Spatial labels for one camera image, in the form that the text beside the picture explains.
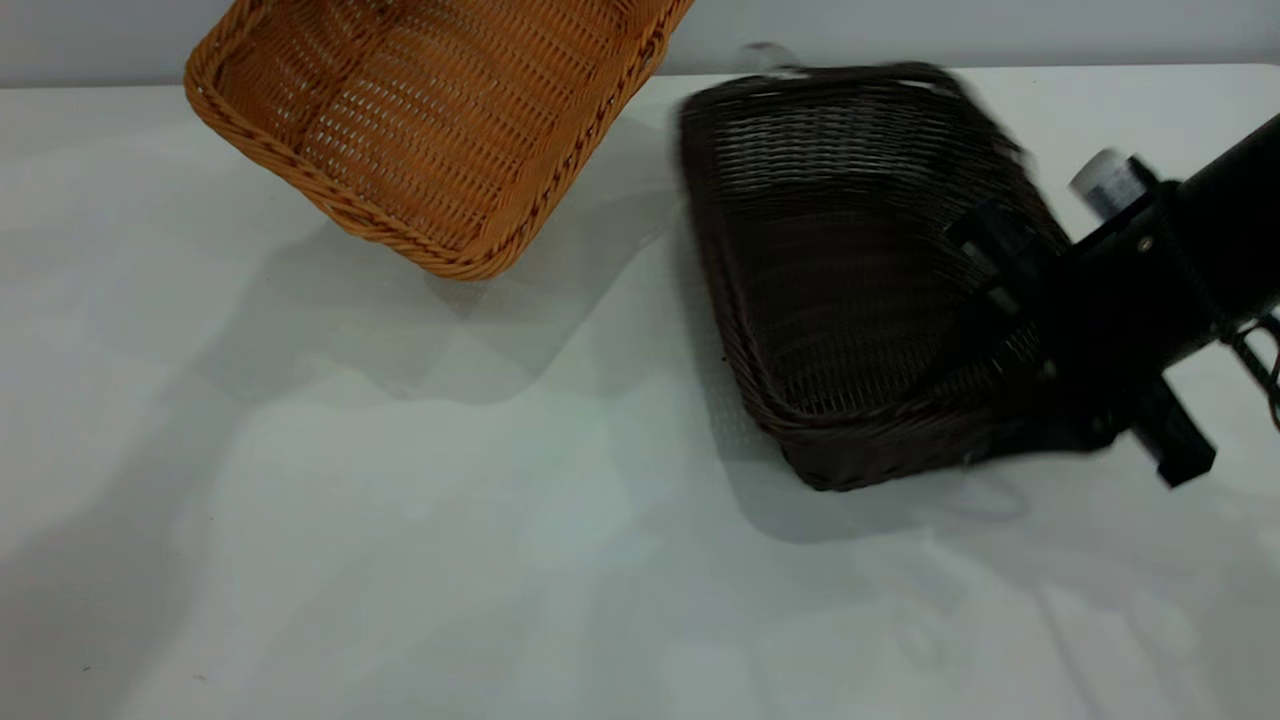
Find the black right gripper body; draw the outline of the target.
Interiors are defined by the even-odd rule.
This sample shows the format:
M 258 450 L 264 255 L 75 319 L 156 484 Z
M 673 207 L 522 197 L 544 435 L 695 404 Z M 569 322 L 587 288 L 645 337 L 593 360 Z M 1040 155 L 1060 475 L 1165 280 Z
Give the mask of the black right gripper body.
M 1093 452 L 1130 432 L 1171 487 L 1207 474 L 1216 459 L 1164 378 L 1213 338 L 1207 293 L 1189 266 L 1170 202 L 1143 199 L 1066 255 L 1042 334 L 1059 370 L 1064 446 Z

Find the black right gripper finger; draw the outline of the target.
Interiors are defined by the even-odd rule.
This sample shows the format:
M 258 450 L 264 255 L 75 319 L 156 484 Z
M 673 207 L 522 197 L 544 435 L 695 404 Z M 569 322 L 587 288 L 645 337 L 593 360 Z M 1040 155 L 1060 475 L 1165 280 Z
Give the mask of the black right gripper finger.
M 952 223 L 948 237 L 991 278 L 960 306 L 959 323 L 1062 322 L 1062 254 L 1019 211 L 983 202 Z
M 1038 454 L 1093 454 L 1114 443 L 1123 424 L 1111 413 L 1052 405 L 1010 406 L 986 445 L 986 461 Z

